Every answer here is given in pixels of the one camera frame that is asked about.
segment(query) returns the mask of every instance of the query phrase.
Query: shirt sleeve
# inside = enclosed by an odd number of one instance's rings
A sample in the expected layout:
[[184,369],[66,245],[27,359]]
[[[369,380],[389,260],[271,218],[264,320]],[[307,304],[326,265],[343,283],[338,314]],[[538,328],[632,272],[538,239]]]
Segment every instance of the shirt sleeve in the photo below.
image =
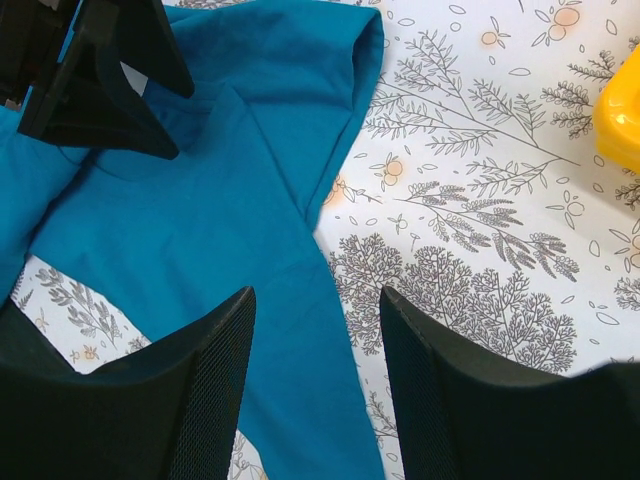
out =
[[185,55],[201,59],[190,65],[194,78],[231,85],[247,103],[292,201],[314,228],[380,74],[378,10],[258,0],[215,12],[169,8],[168,14]]
[[59,148],[17,133],[20,115],[0,110],[0,299],[24,266],[34,229],[69,184],[86,150]]
[[369,108],[382,65],[378,10],[297,2],[257,26],[256,72],[236,80],[310,229]]

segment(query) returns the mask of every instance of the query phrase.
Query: orange fruit illustration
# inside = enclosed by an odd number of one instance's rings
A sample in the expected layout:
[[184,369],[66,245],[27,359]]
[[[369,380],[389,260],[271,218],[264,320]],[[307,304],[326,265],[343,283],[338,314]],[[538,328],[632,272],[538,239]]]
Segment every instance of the orange fruit illustration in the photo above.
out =
[[552,25],[549,28],[548,34],[551,40],[553,40],[554,42],[559,42],[567,36],[567,29],[562,25]]
[[580,20],[580,13],[575,8],[564,7],[556,12],[553,21],[561,27],[570,27]]
[[398,183],[398,177],[395,177],[393,175],[389,175],[388,173],[384,176],[384,183],[386,183],[387,185],[389,185],[390,187],[393,187],[396,183]]
[[485,45],[493,45],[498,41],[498,36],[493,32],[485,32],[482,35],[481,41]]
[[399,176],[400,174],[402,174],[402,164],[397,160],[389,162],[387,164],[387,173],[389,175],[393,175],[394,177]]

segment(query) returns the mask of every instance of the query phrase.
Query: white tablecloth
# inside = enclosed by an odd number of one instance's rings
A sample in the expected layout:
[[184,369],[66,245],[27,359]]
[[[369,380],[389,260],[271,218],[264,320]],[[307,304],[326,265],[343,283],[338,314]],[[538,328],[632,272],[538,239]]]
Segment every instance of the white tablecloth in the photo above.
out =
[[[403,479],[383,284],[539,369],[574,375],[640,355],[640,175],[597,155],[591,117],[640,42],[640,3],[353,3],[381,10],[386,60],[317,239],[388,478]],[[81,372],[147,343],[107,299],[37,258],[13,299]],[[266,479],[241,434],[229,476]]]

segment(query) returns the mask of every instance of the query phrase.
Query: teal shirt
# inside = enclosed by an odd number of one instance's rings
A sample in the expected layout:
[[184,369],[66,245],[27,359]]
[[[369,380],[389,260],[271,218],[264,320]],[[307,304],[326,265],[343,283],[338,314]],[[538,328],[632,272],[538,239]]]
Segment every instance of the teal shirt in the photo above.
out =
[[59,149],[16,135],[17,115],[0,112],[0,294],[30,252],[155,341],[252,285],[239,428],[267,474],[382,479],[338,294],[312,236],[380,72],[380,16],[311,1],[168,13],[196,94],[150,83],[144,96],[180,147],[175,160]]

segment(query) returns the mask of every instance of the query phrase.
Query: leaf illustration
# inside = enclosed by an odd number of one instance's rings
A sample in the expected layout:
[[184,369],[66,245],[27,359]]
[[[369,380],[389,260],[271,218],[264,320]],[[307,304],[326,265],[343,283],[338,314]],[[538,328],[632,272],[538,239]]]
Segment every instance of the leaf illustration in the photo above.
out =
[[482,162],[474,161],[467,164],[469,170],[467,175],[471,175],[476,171],[482,172],[479,178],[473,180],[468,186],[472,192],[478,192],[478,197],[482,197],[487,192],[487,189],[494,192],[494,195],[499,191],[504,194],[513,193],[518,195],[523,187],[527,187],[529,193],[533,193],[533,182],[539,180],[544,188],[547,188],[547,180],[544,176],[544,171],[553,162],[560,160],[555,158],[548,160],[541,165],[533,166],[527,163],[509,162],[505,167],[501,167],[498,163],[490,157],[487,157]]
[[564,220],[567,222],[567,225],[571,228],[571,230],[576,229],[576,225],[573,222],[573,216],[569,212],[564,212]]
[[402,258],[387,247],[379,234],[366,238],[351,235],[340,240],[340,253],[329,259],[338,292],[348,305],[347,325],[353,346],[366,355],[382,347],[378,301],[384,285],[393,286],[402,273]]
[[[607,28],[614,28],[615,24],[609,22],[607,22]],[[615,74],[616,60],[611,51],[602,50],[596,59],[588,61],[588,65],[570,63],[568,68],[582,80],[606,84]],[[543,88],[541,98],[565,109],[560,113],[554,112],[551,124],[567,128],[570,139],[580,138],[593,130],[591,113],[593,105],[584,87],[566,81],[558,82],[558,87],[555,89]]]
[[636,178],[630,185],[622,185],[616,189],[616,200],[624,200],[624,204],[635,211],[640,206],[640,178]]
[[609,32],[611,35],[617,35],[618,34],[618,26],[615,24],[615,22],[611,19],[607,19],[607,32]]
[[384,446],[385,437],[398,438],[398,428],[391,416],[385,413],[384,403],[378,400],[377,392],[369,392],[367,410],[373,420],[380,448]]
[[22,287],[22,282],[24,281],[24,270],[20,272],[16,283],[13,285],[13,290],[11,291],[11,300],[14,303],[18,303],[18,295],[20,293],[20,287]]
[[443,242],[455,241],[471,252],[476,247],[492,246],[498,256],[515,269],[535,268],[540,264],[551,277],[555,273],[575,282],[578,264],[566,253],[566,245],[557,237],[538,232],[529,239],[520,238],[508,231],[513,225],[523,225],[515,217],[517,211],[509,208],[512,202],[501,198],[468,200],[465,188],[455,185],[413,184],[410,196],[400,201],[420,205],[433,214],[428,222],[433,233]]
[[435,150],[434,155],[444,153],[458,153],[460,157],[464,157],[468,152],[477,155],[480,152],[480,142],[484,142],[489,146],[493,146],[492,139],[496,136],[491,130],[458,130],[450,129],[447,136],[431,137],[431,142],[427,143],[427,147]]
[[54,268],[40,269],[36,278],[42,286],[48,287],[51,301],[58,306],[67,307],[68,320],[80,328],[82,335],[94,338],[97,332],[101,332],[115,347],[114,340],[122,337],[115,318],[103,301],[94,302],[89,288],[71,280],[69,289],[62,274]]
[[542,10],[536,10],[535,13],[536,13],[536,16],[543,22],[551,23],[551,19],[549,18],[549,15],[544,13]]
[[217,8],[238,5],[248,0],[180,0],[177,4],[182,8],[214,10]]
[[622,233],[619,230],[615,230],[613,228],[610,228],[609,231],[615,235],[616,237],[618,237],[620,240],[622,240],[625,243],[631,243],[631,239],[629,238],[628,235],[626,235],[625,233]]
[[538,35],[536,37],[536,39],[533,41],[533,43],[531,44],[532,47],[537,47],[538,45],[540,45],[542,42],[544,42],[545,40],[547,40],[547,32],[542,32],[540,35]]
[[437,247],[419,249],[415,259],[399,289],[422,311],[524,365],[555,373],[570,368],[576,356],[573,319],[555,315],[547,295],[530,293],[520,271],[505,281],[490,269],[472,274]]
[[640,278],[621,278],[614,288],[614,293],[620,308],[640,311]]

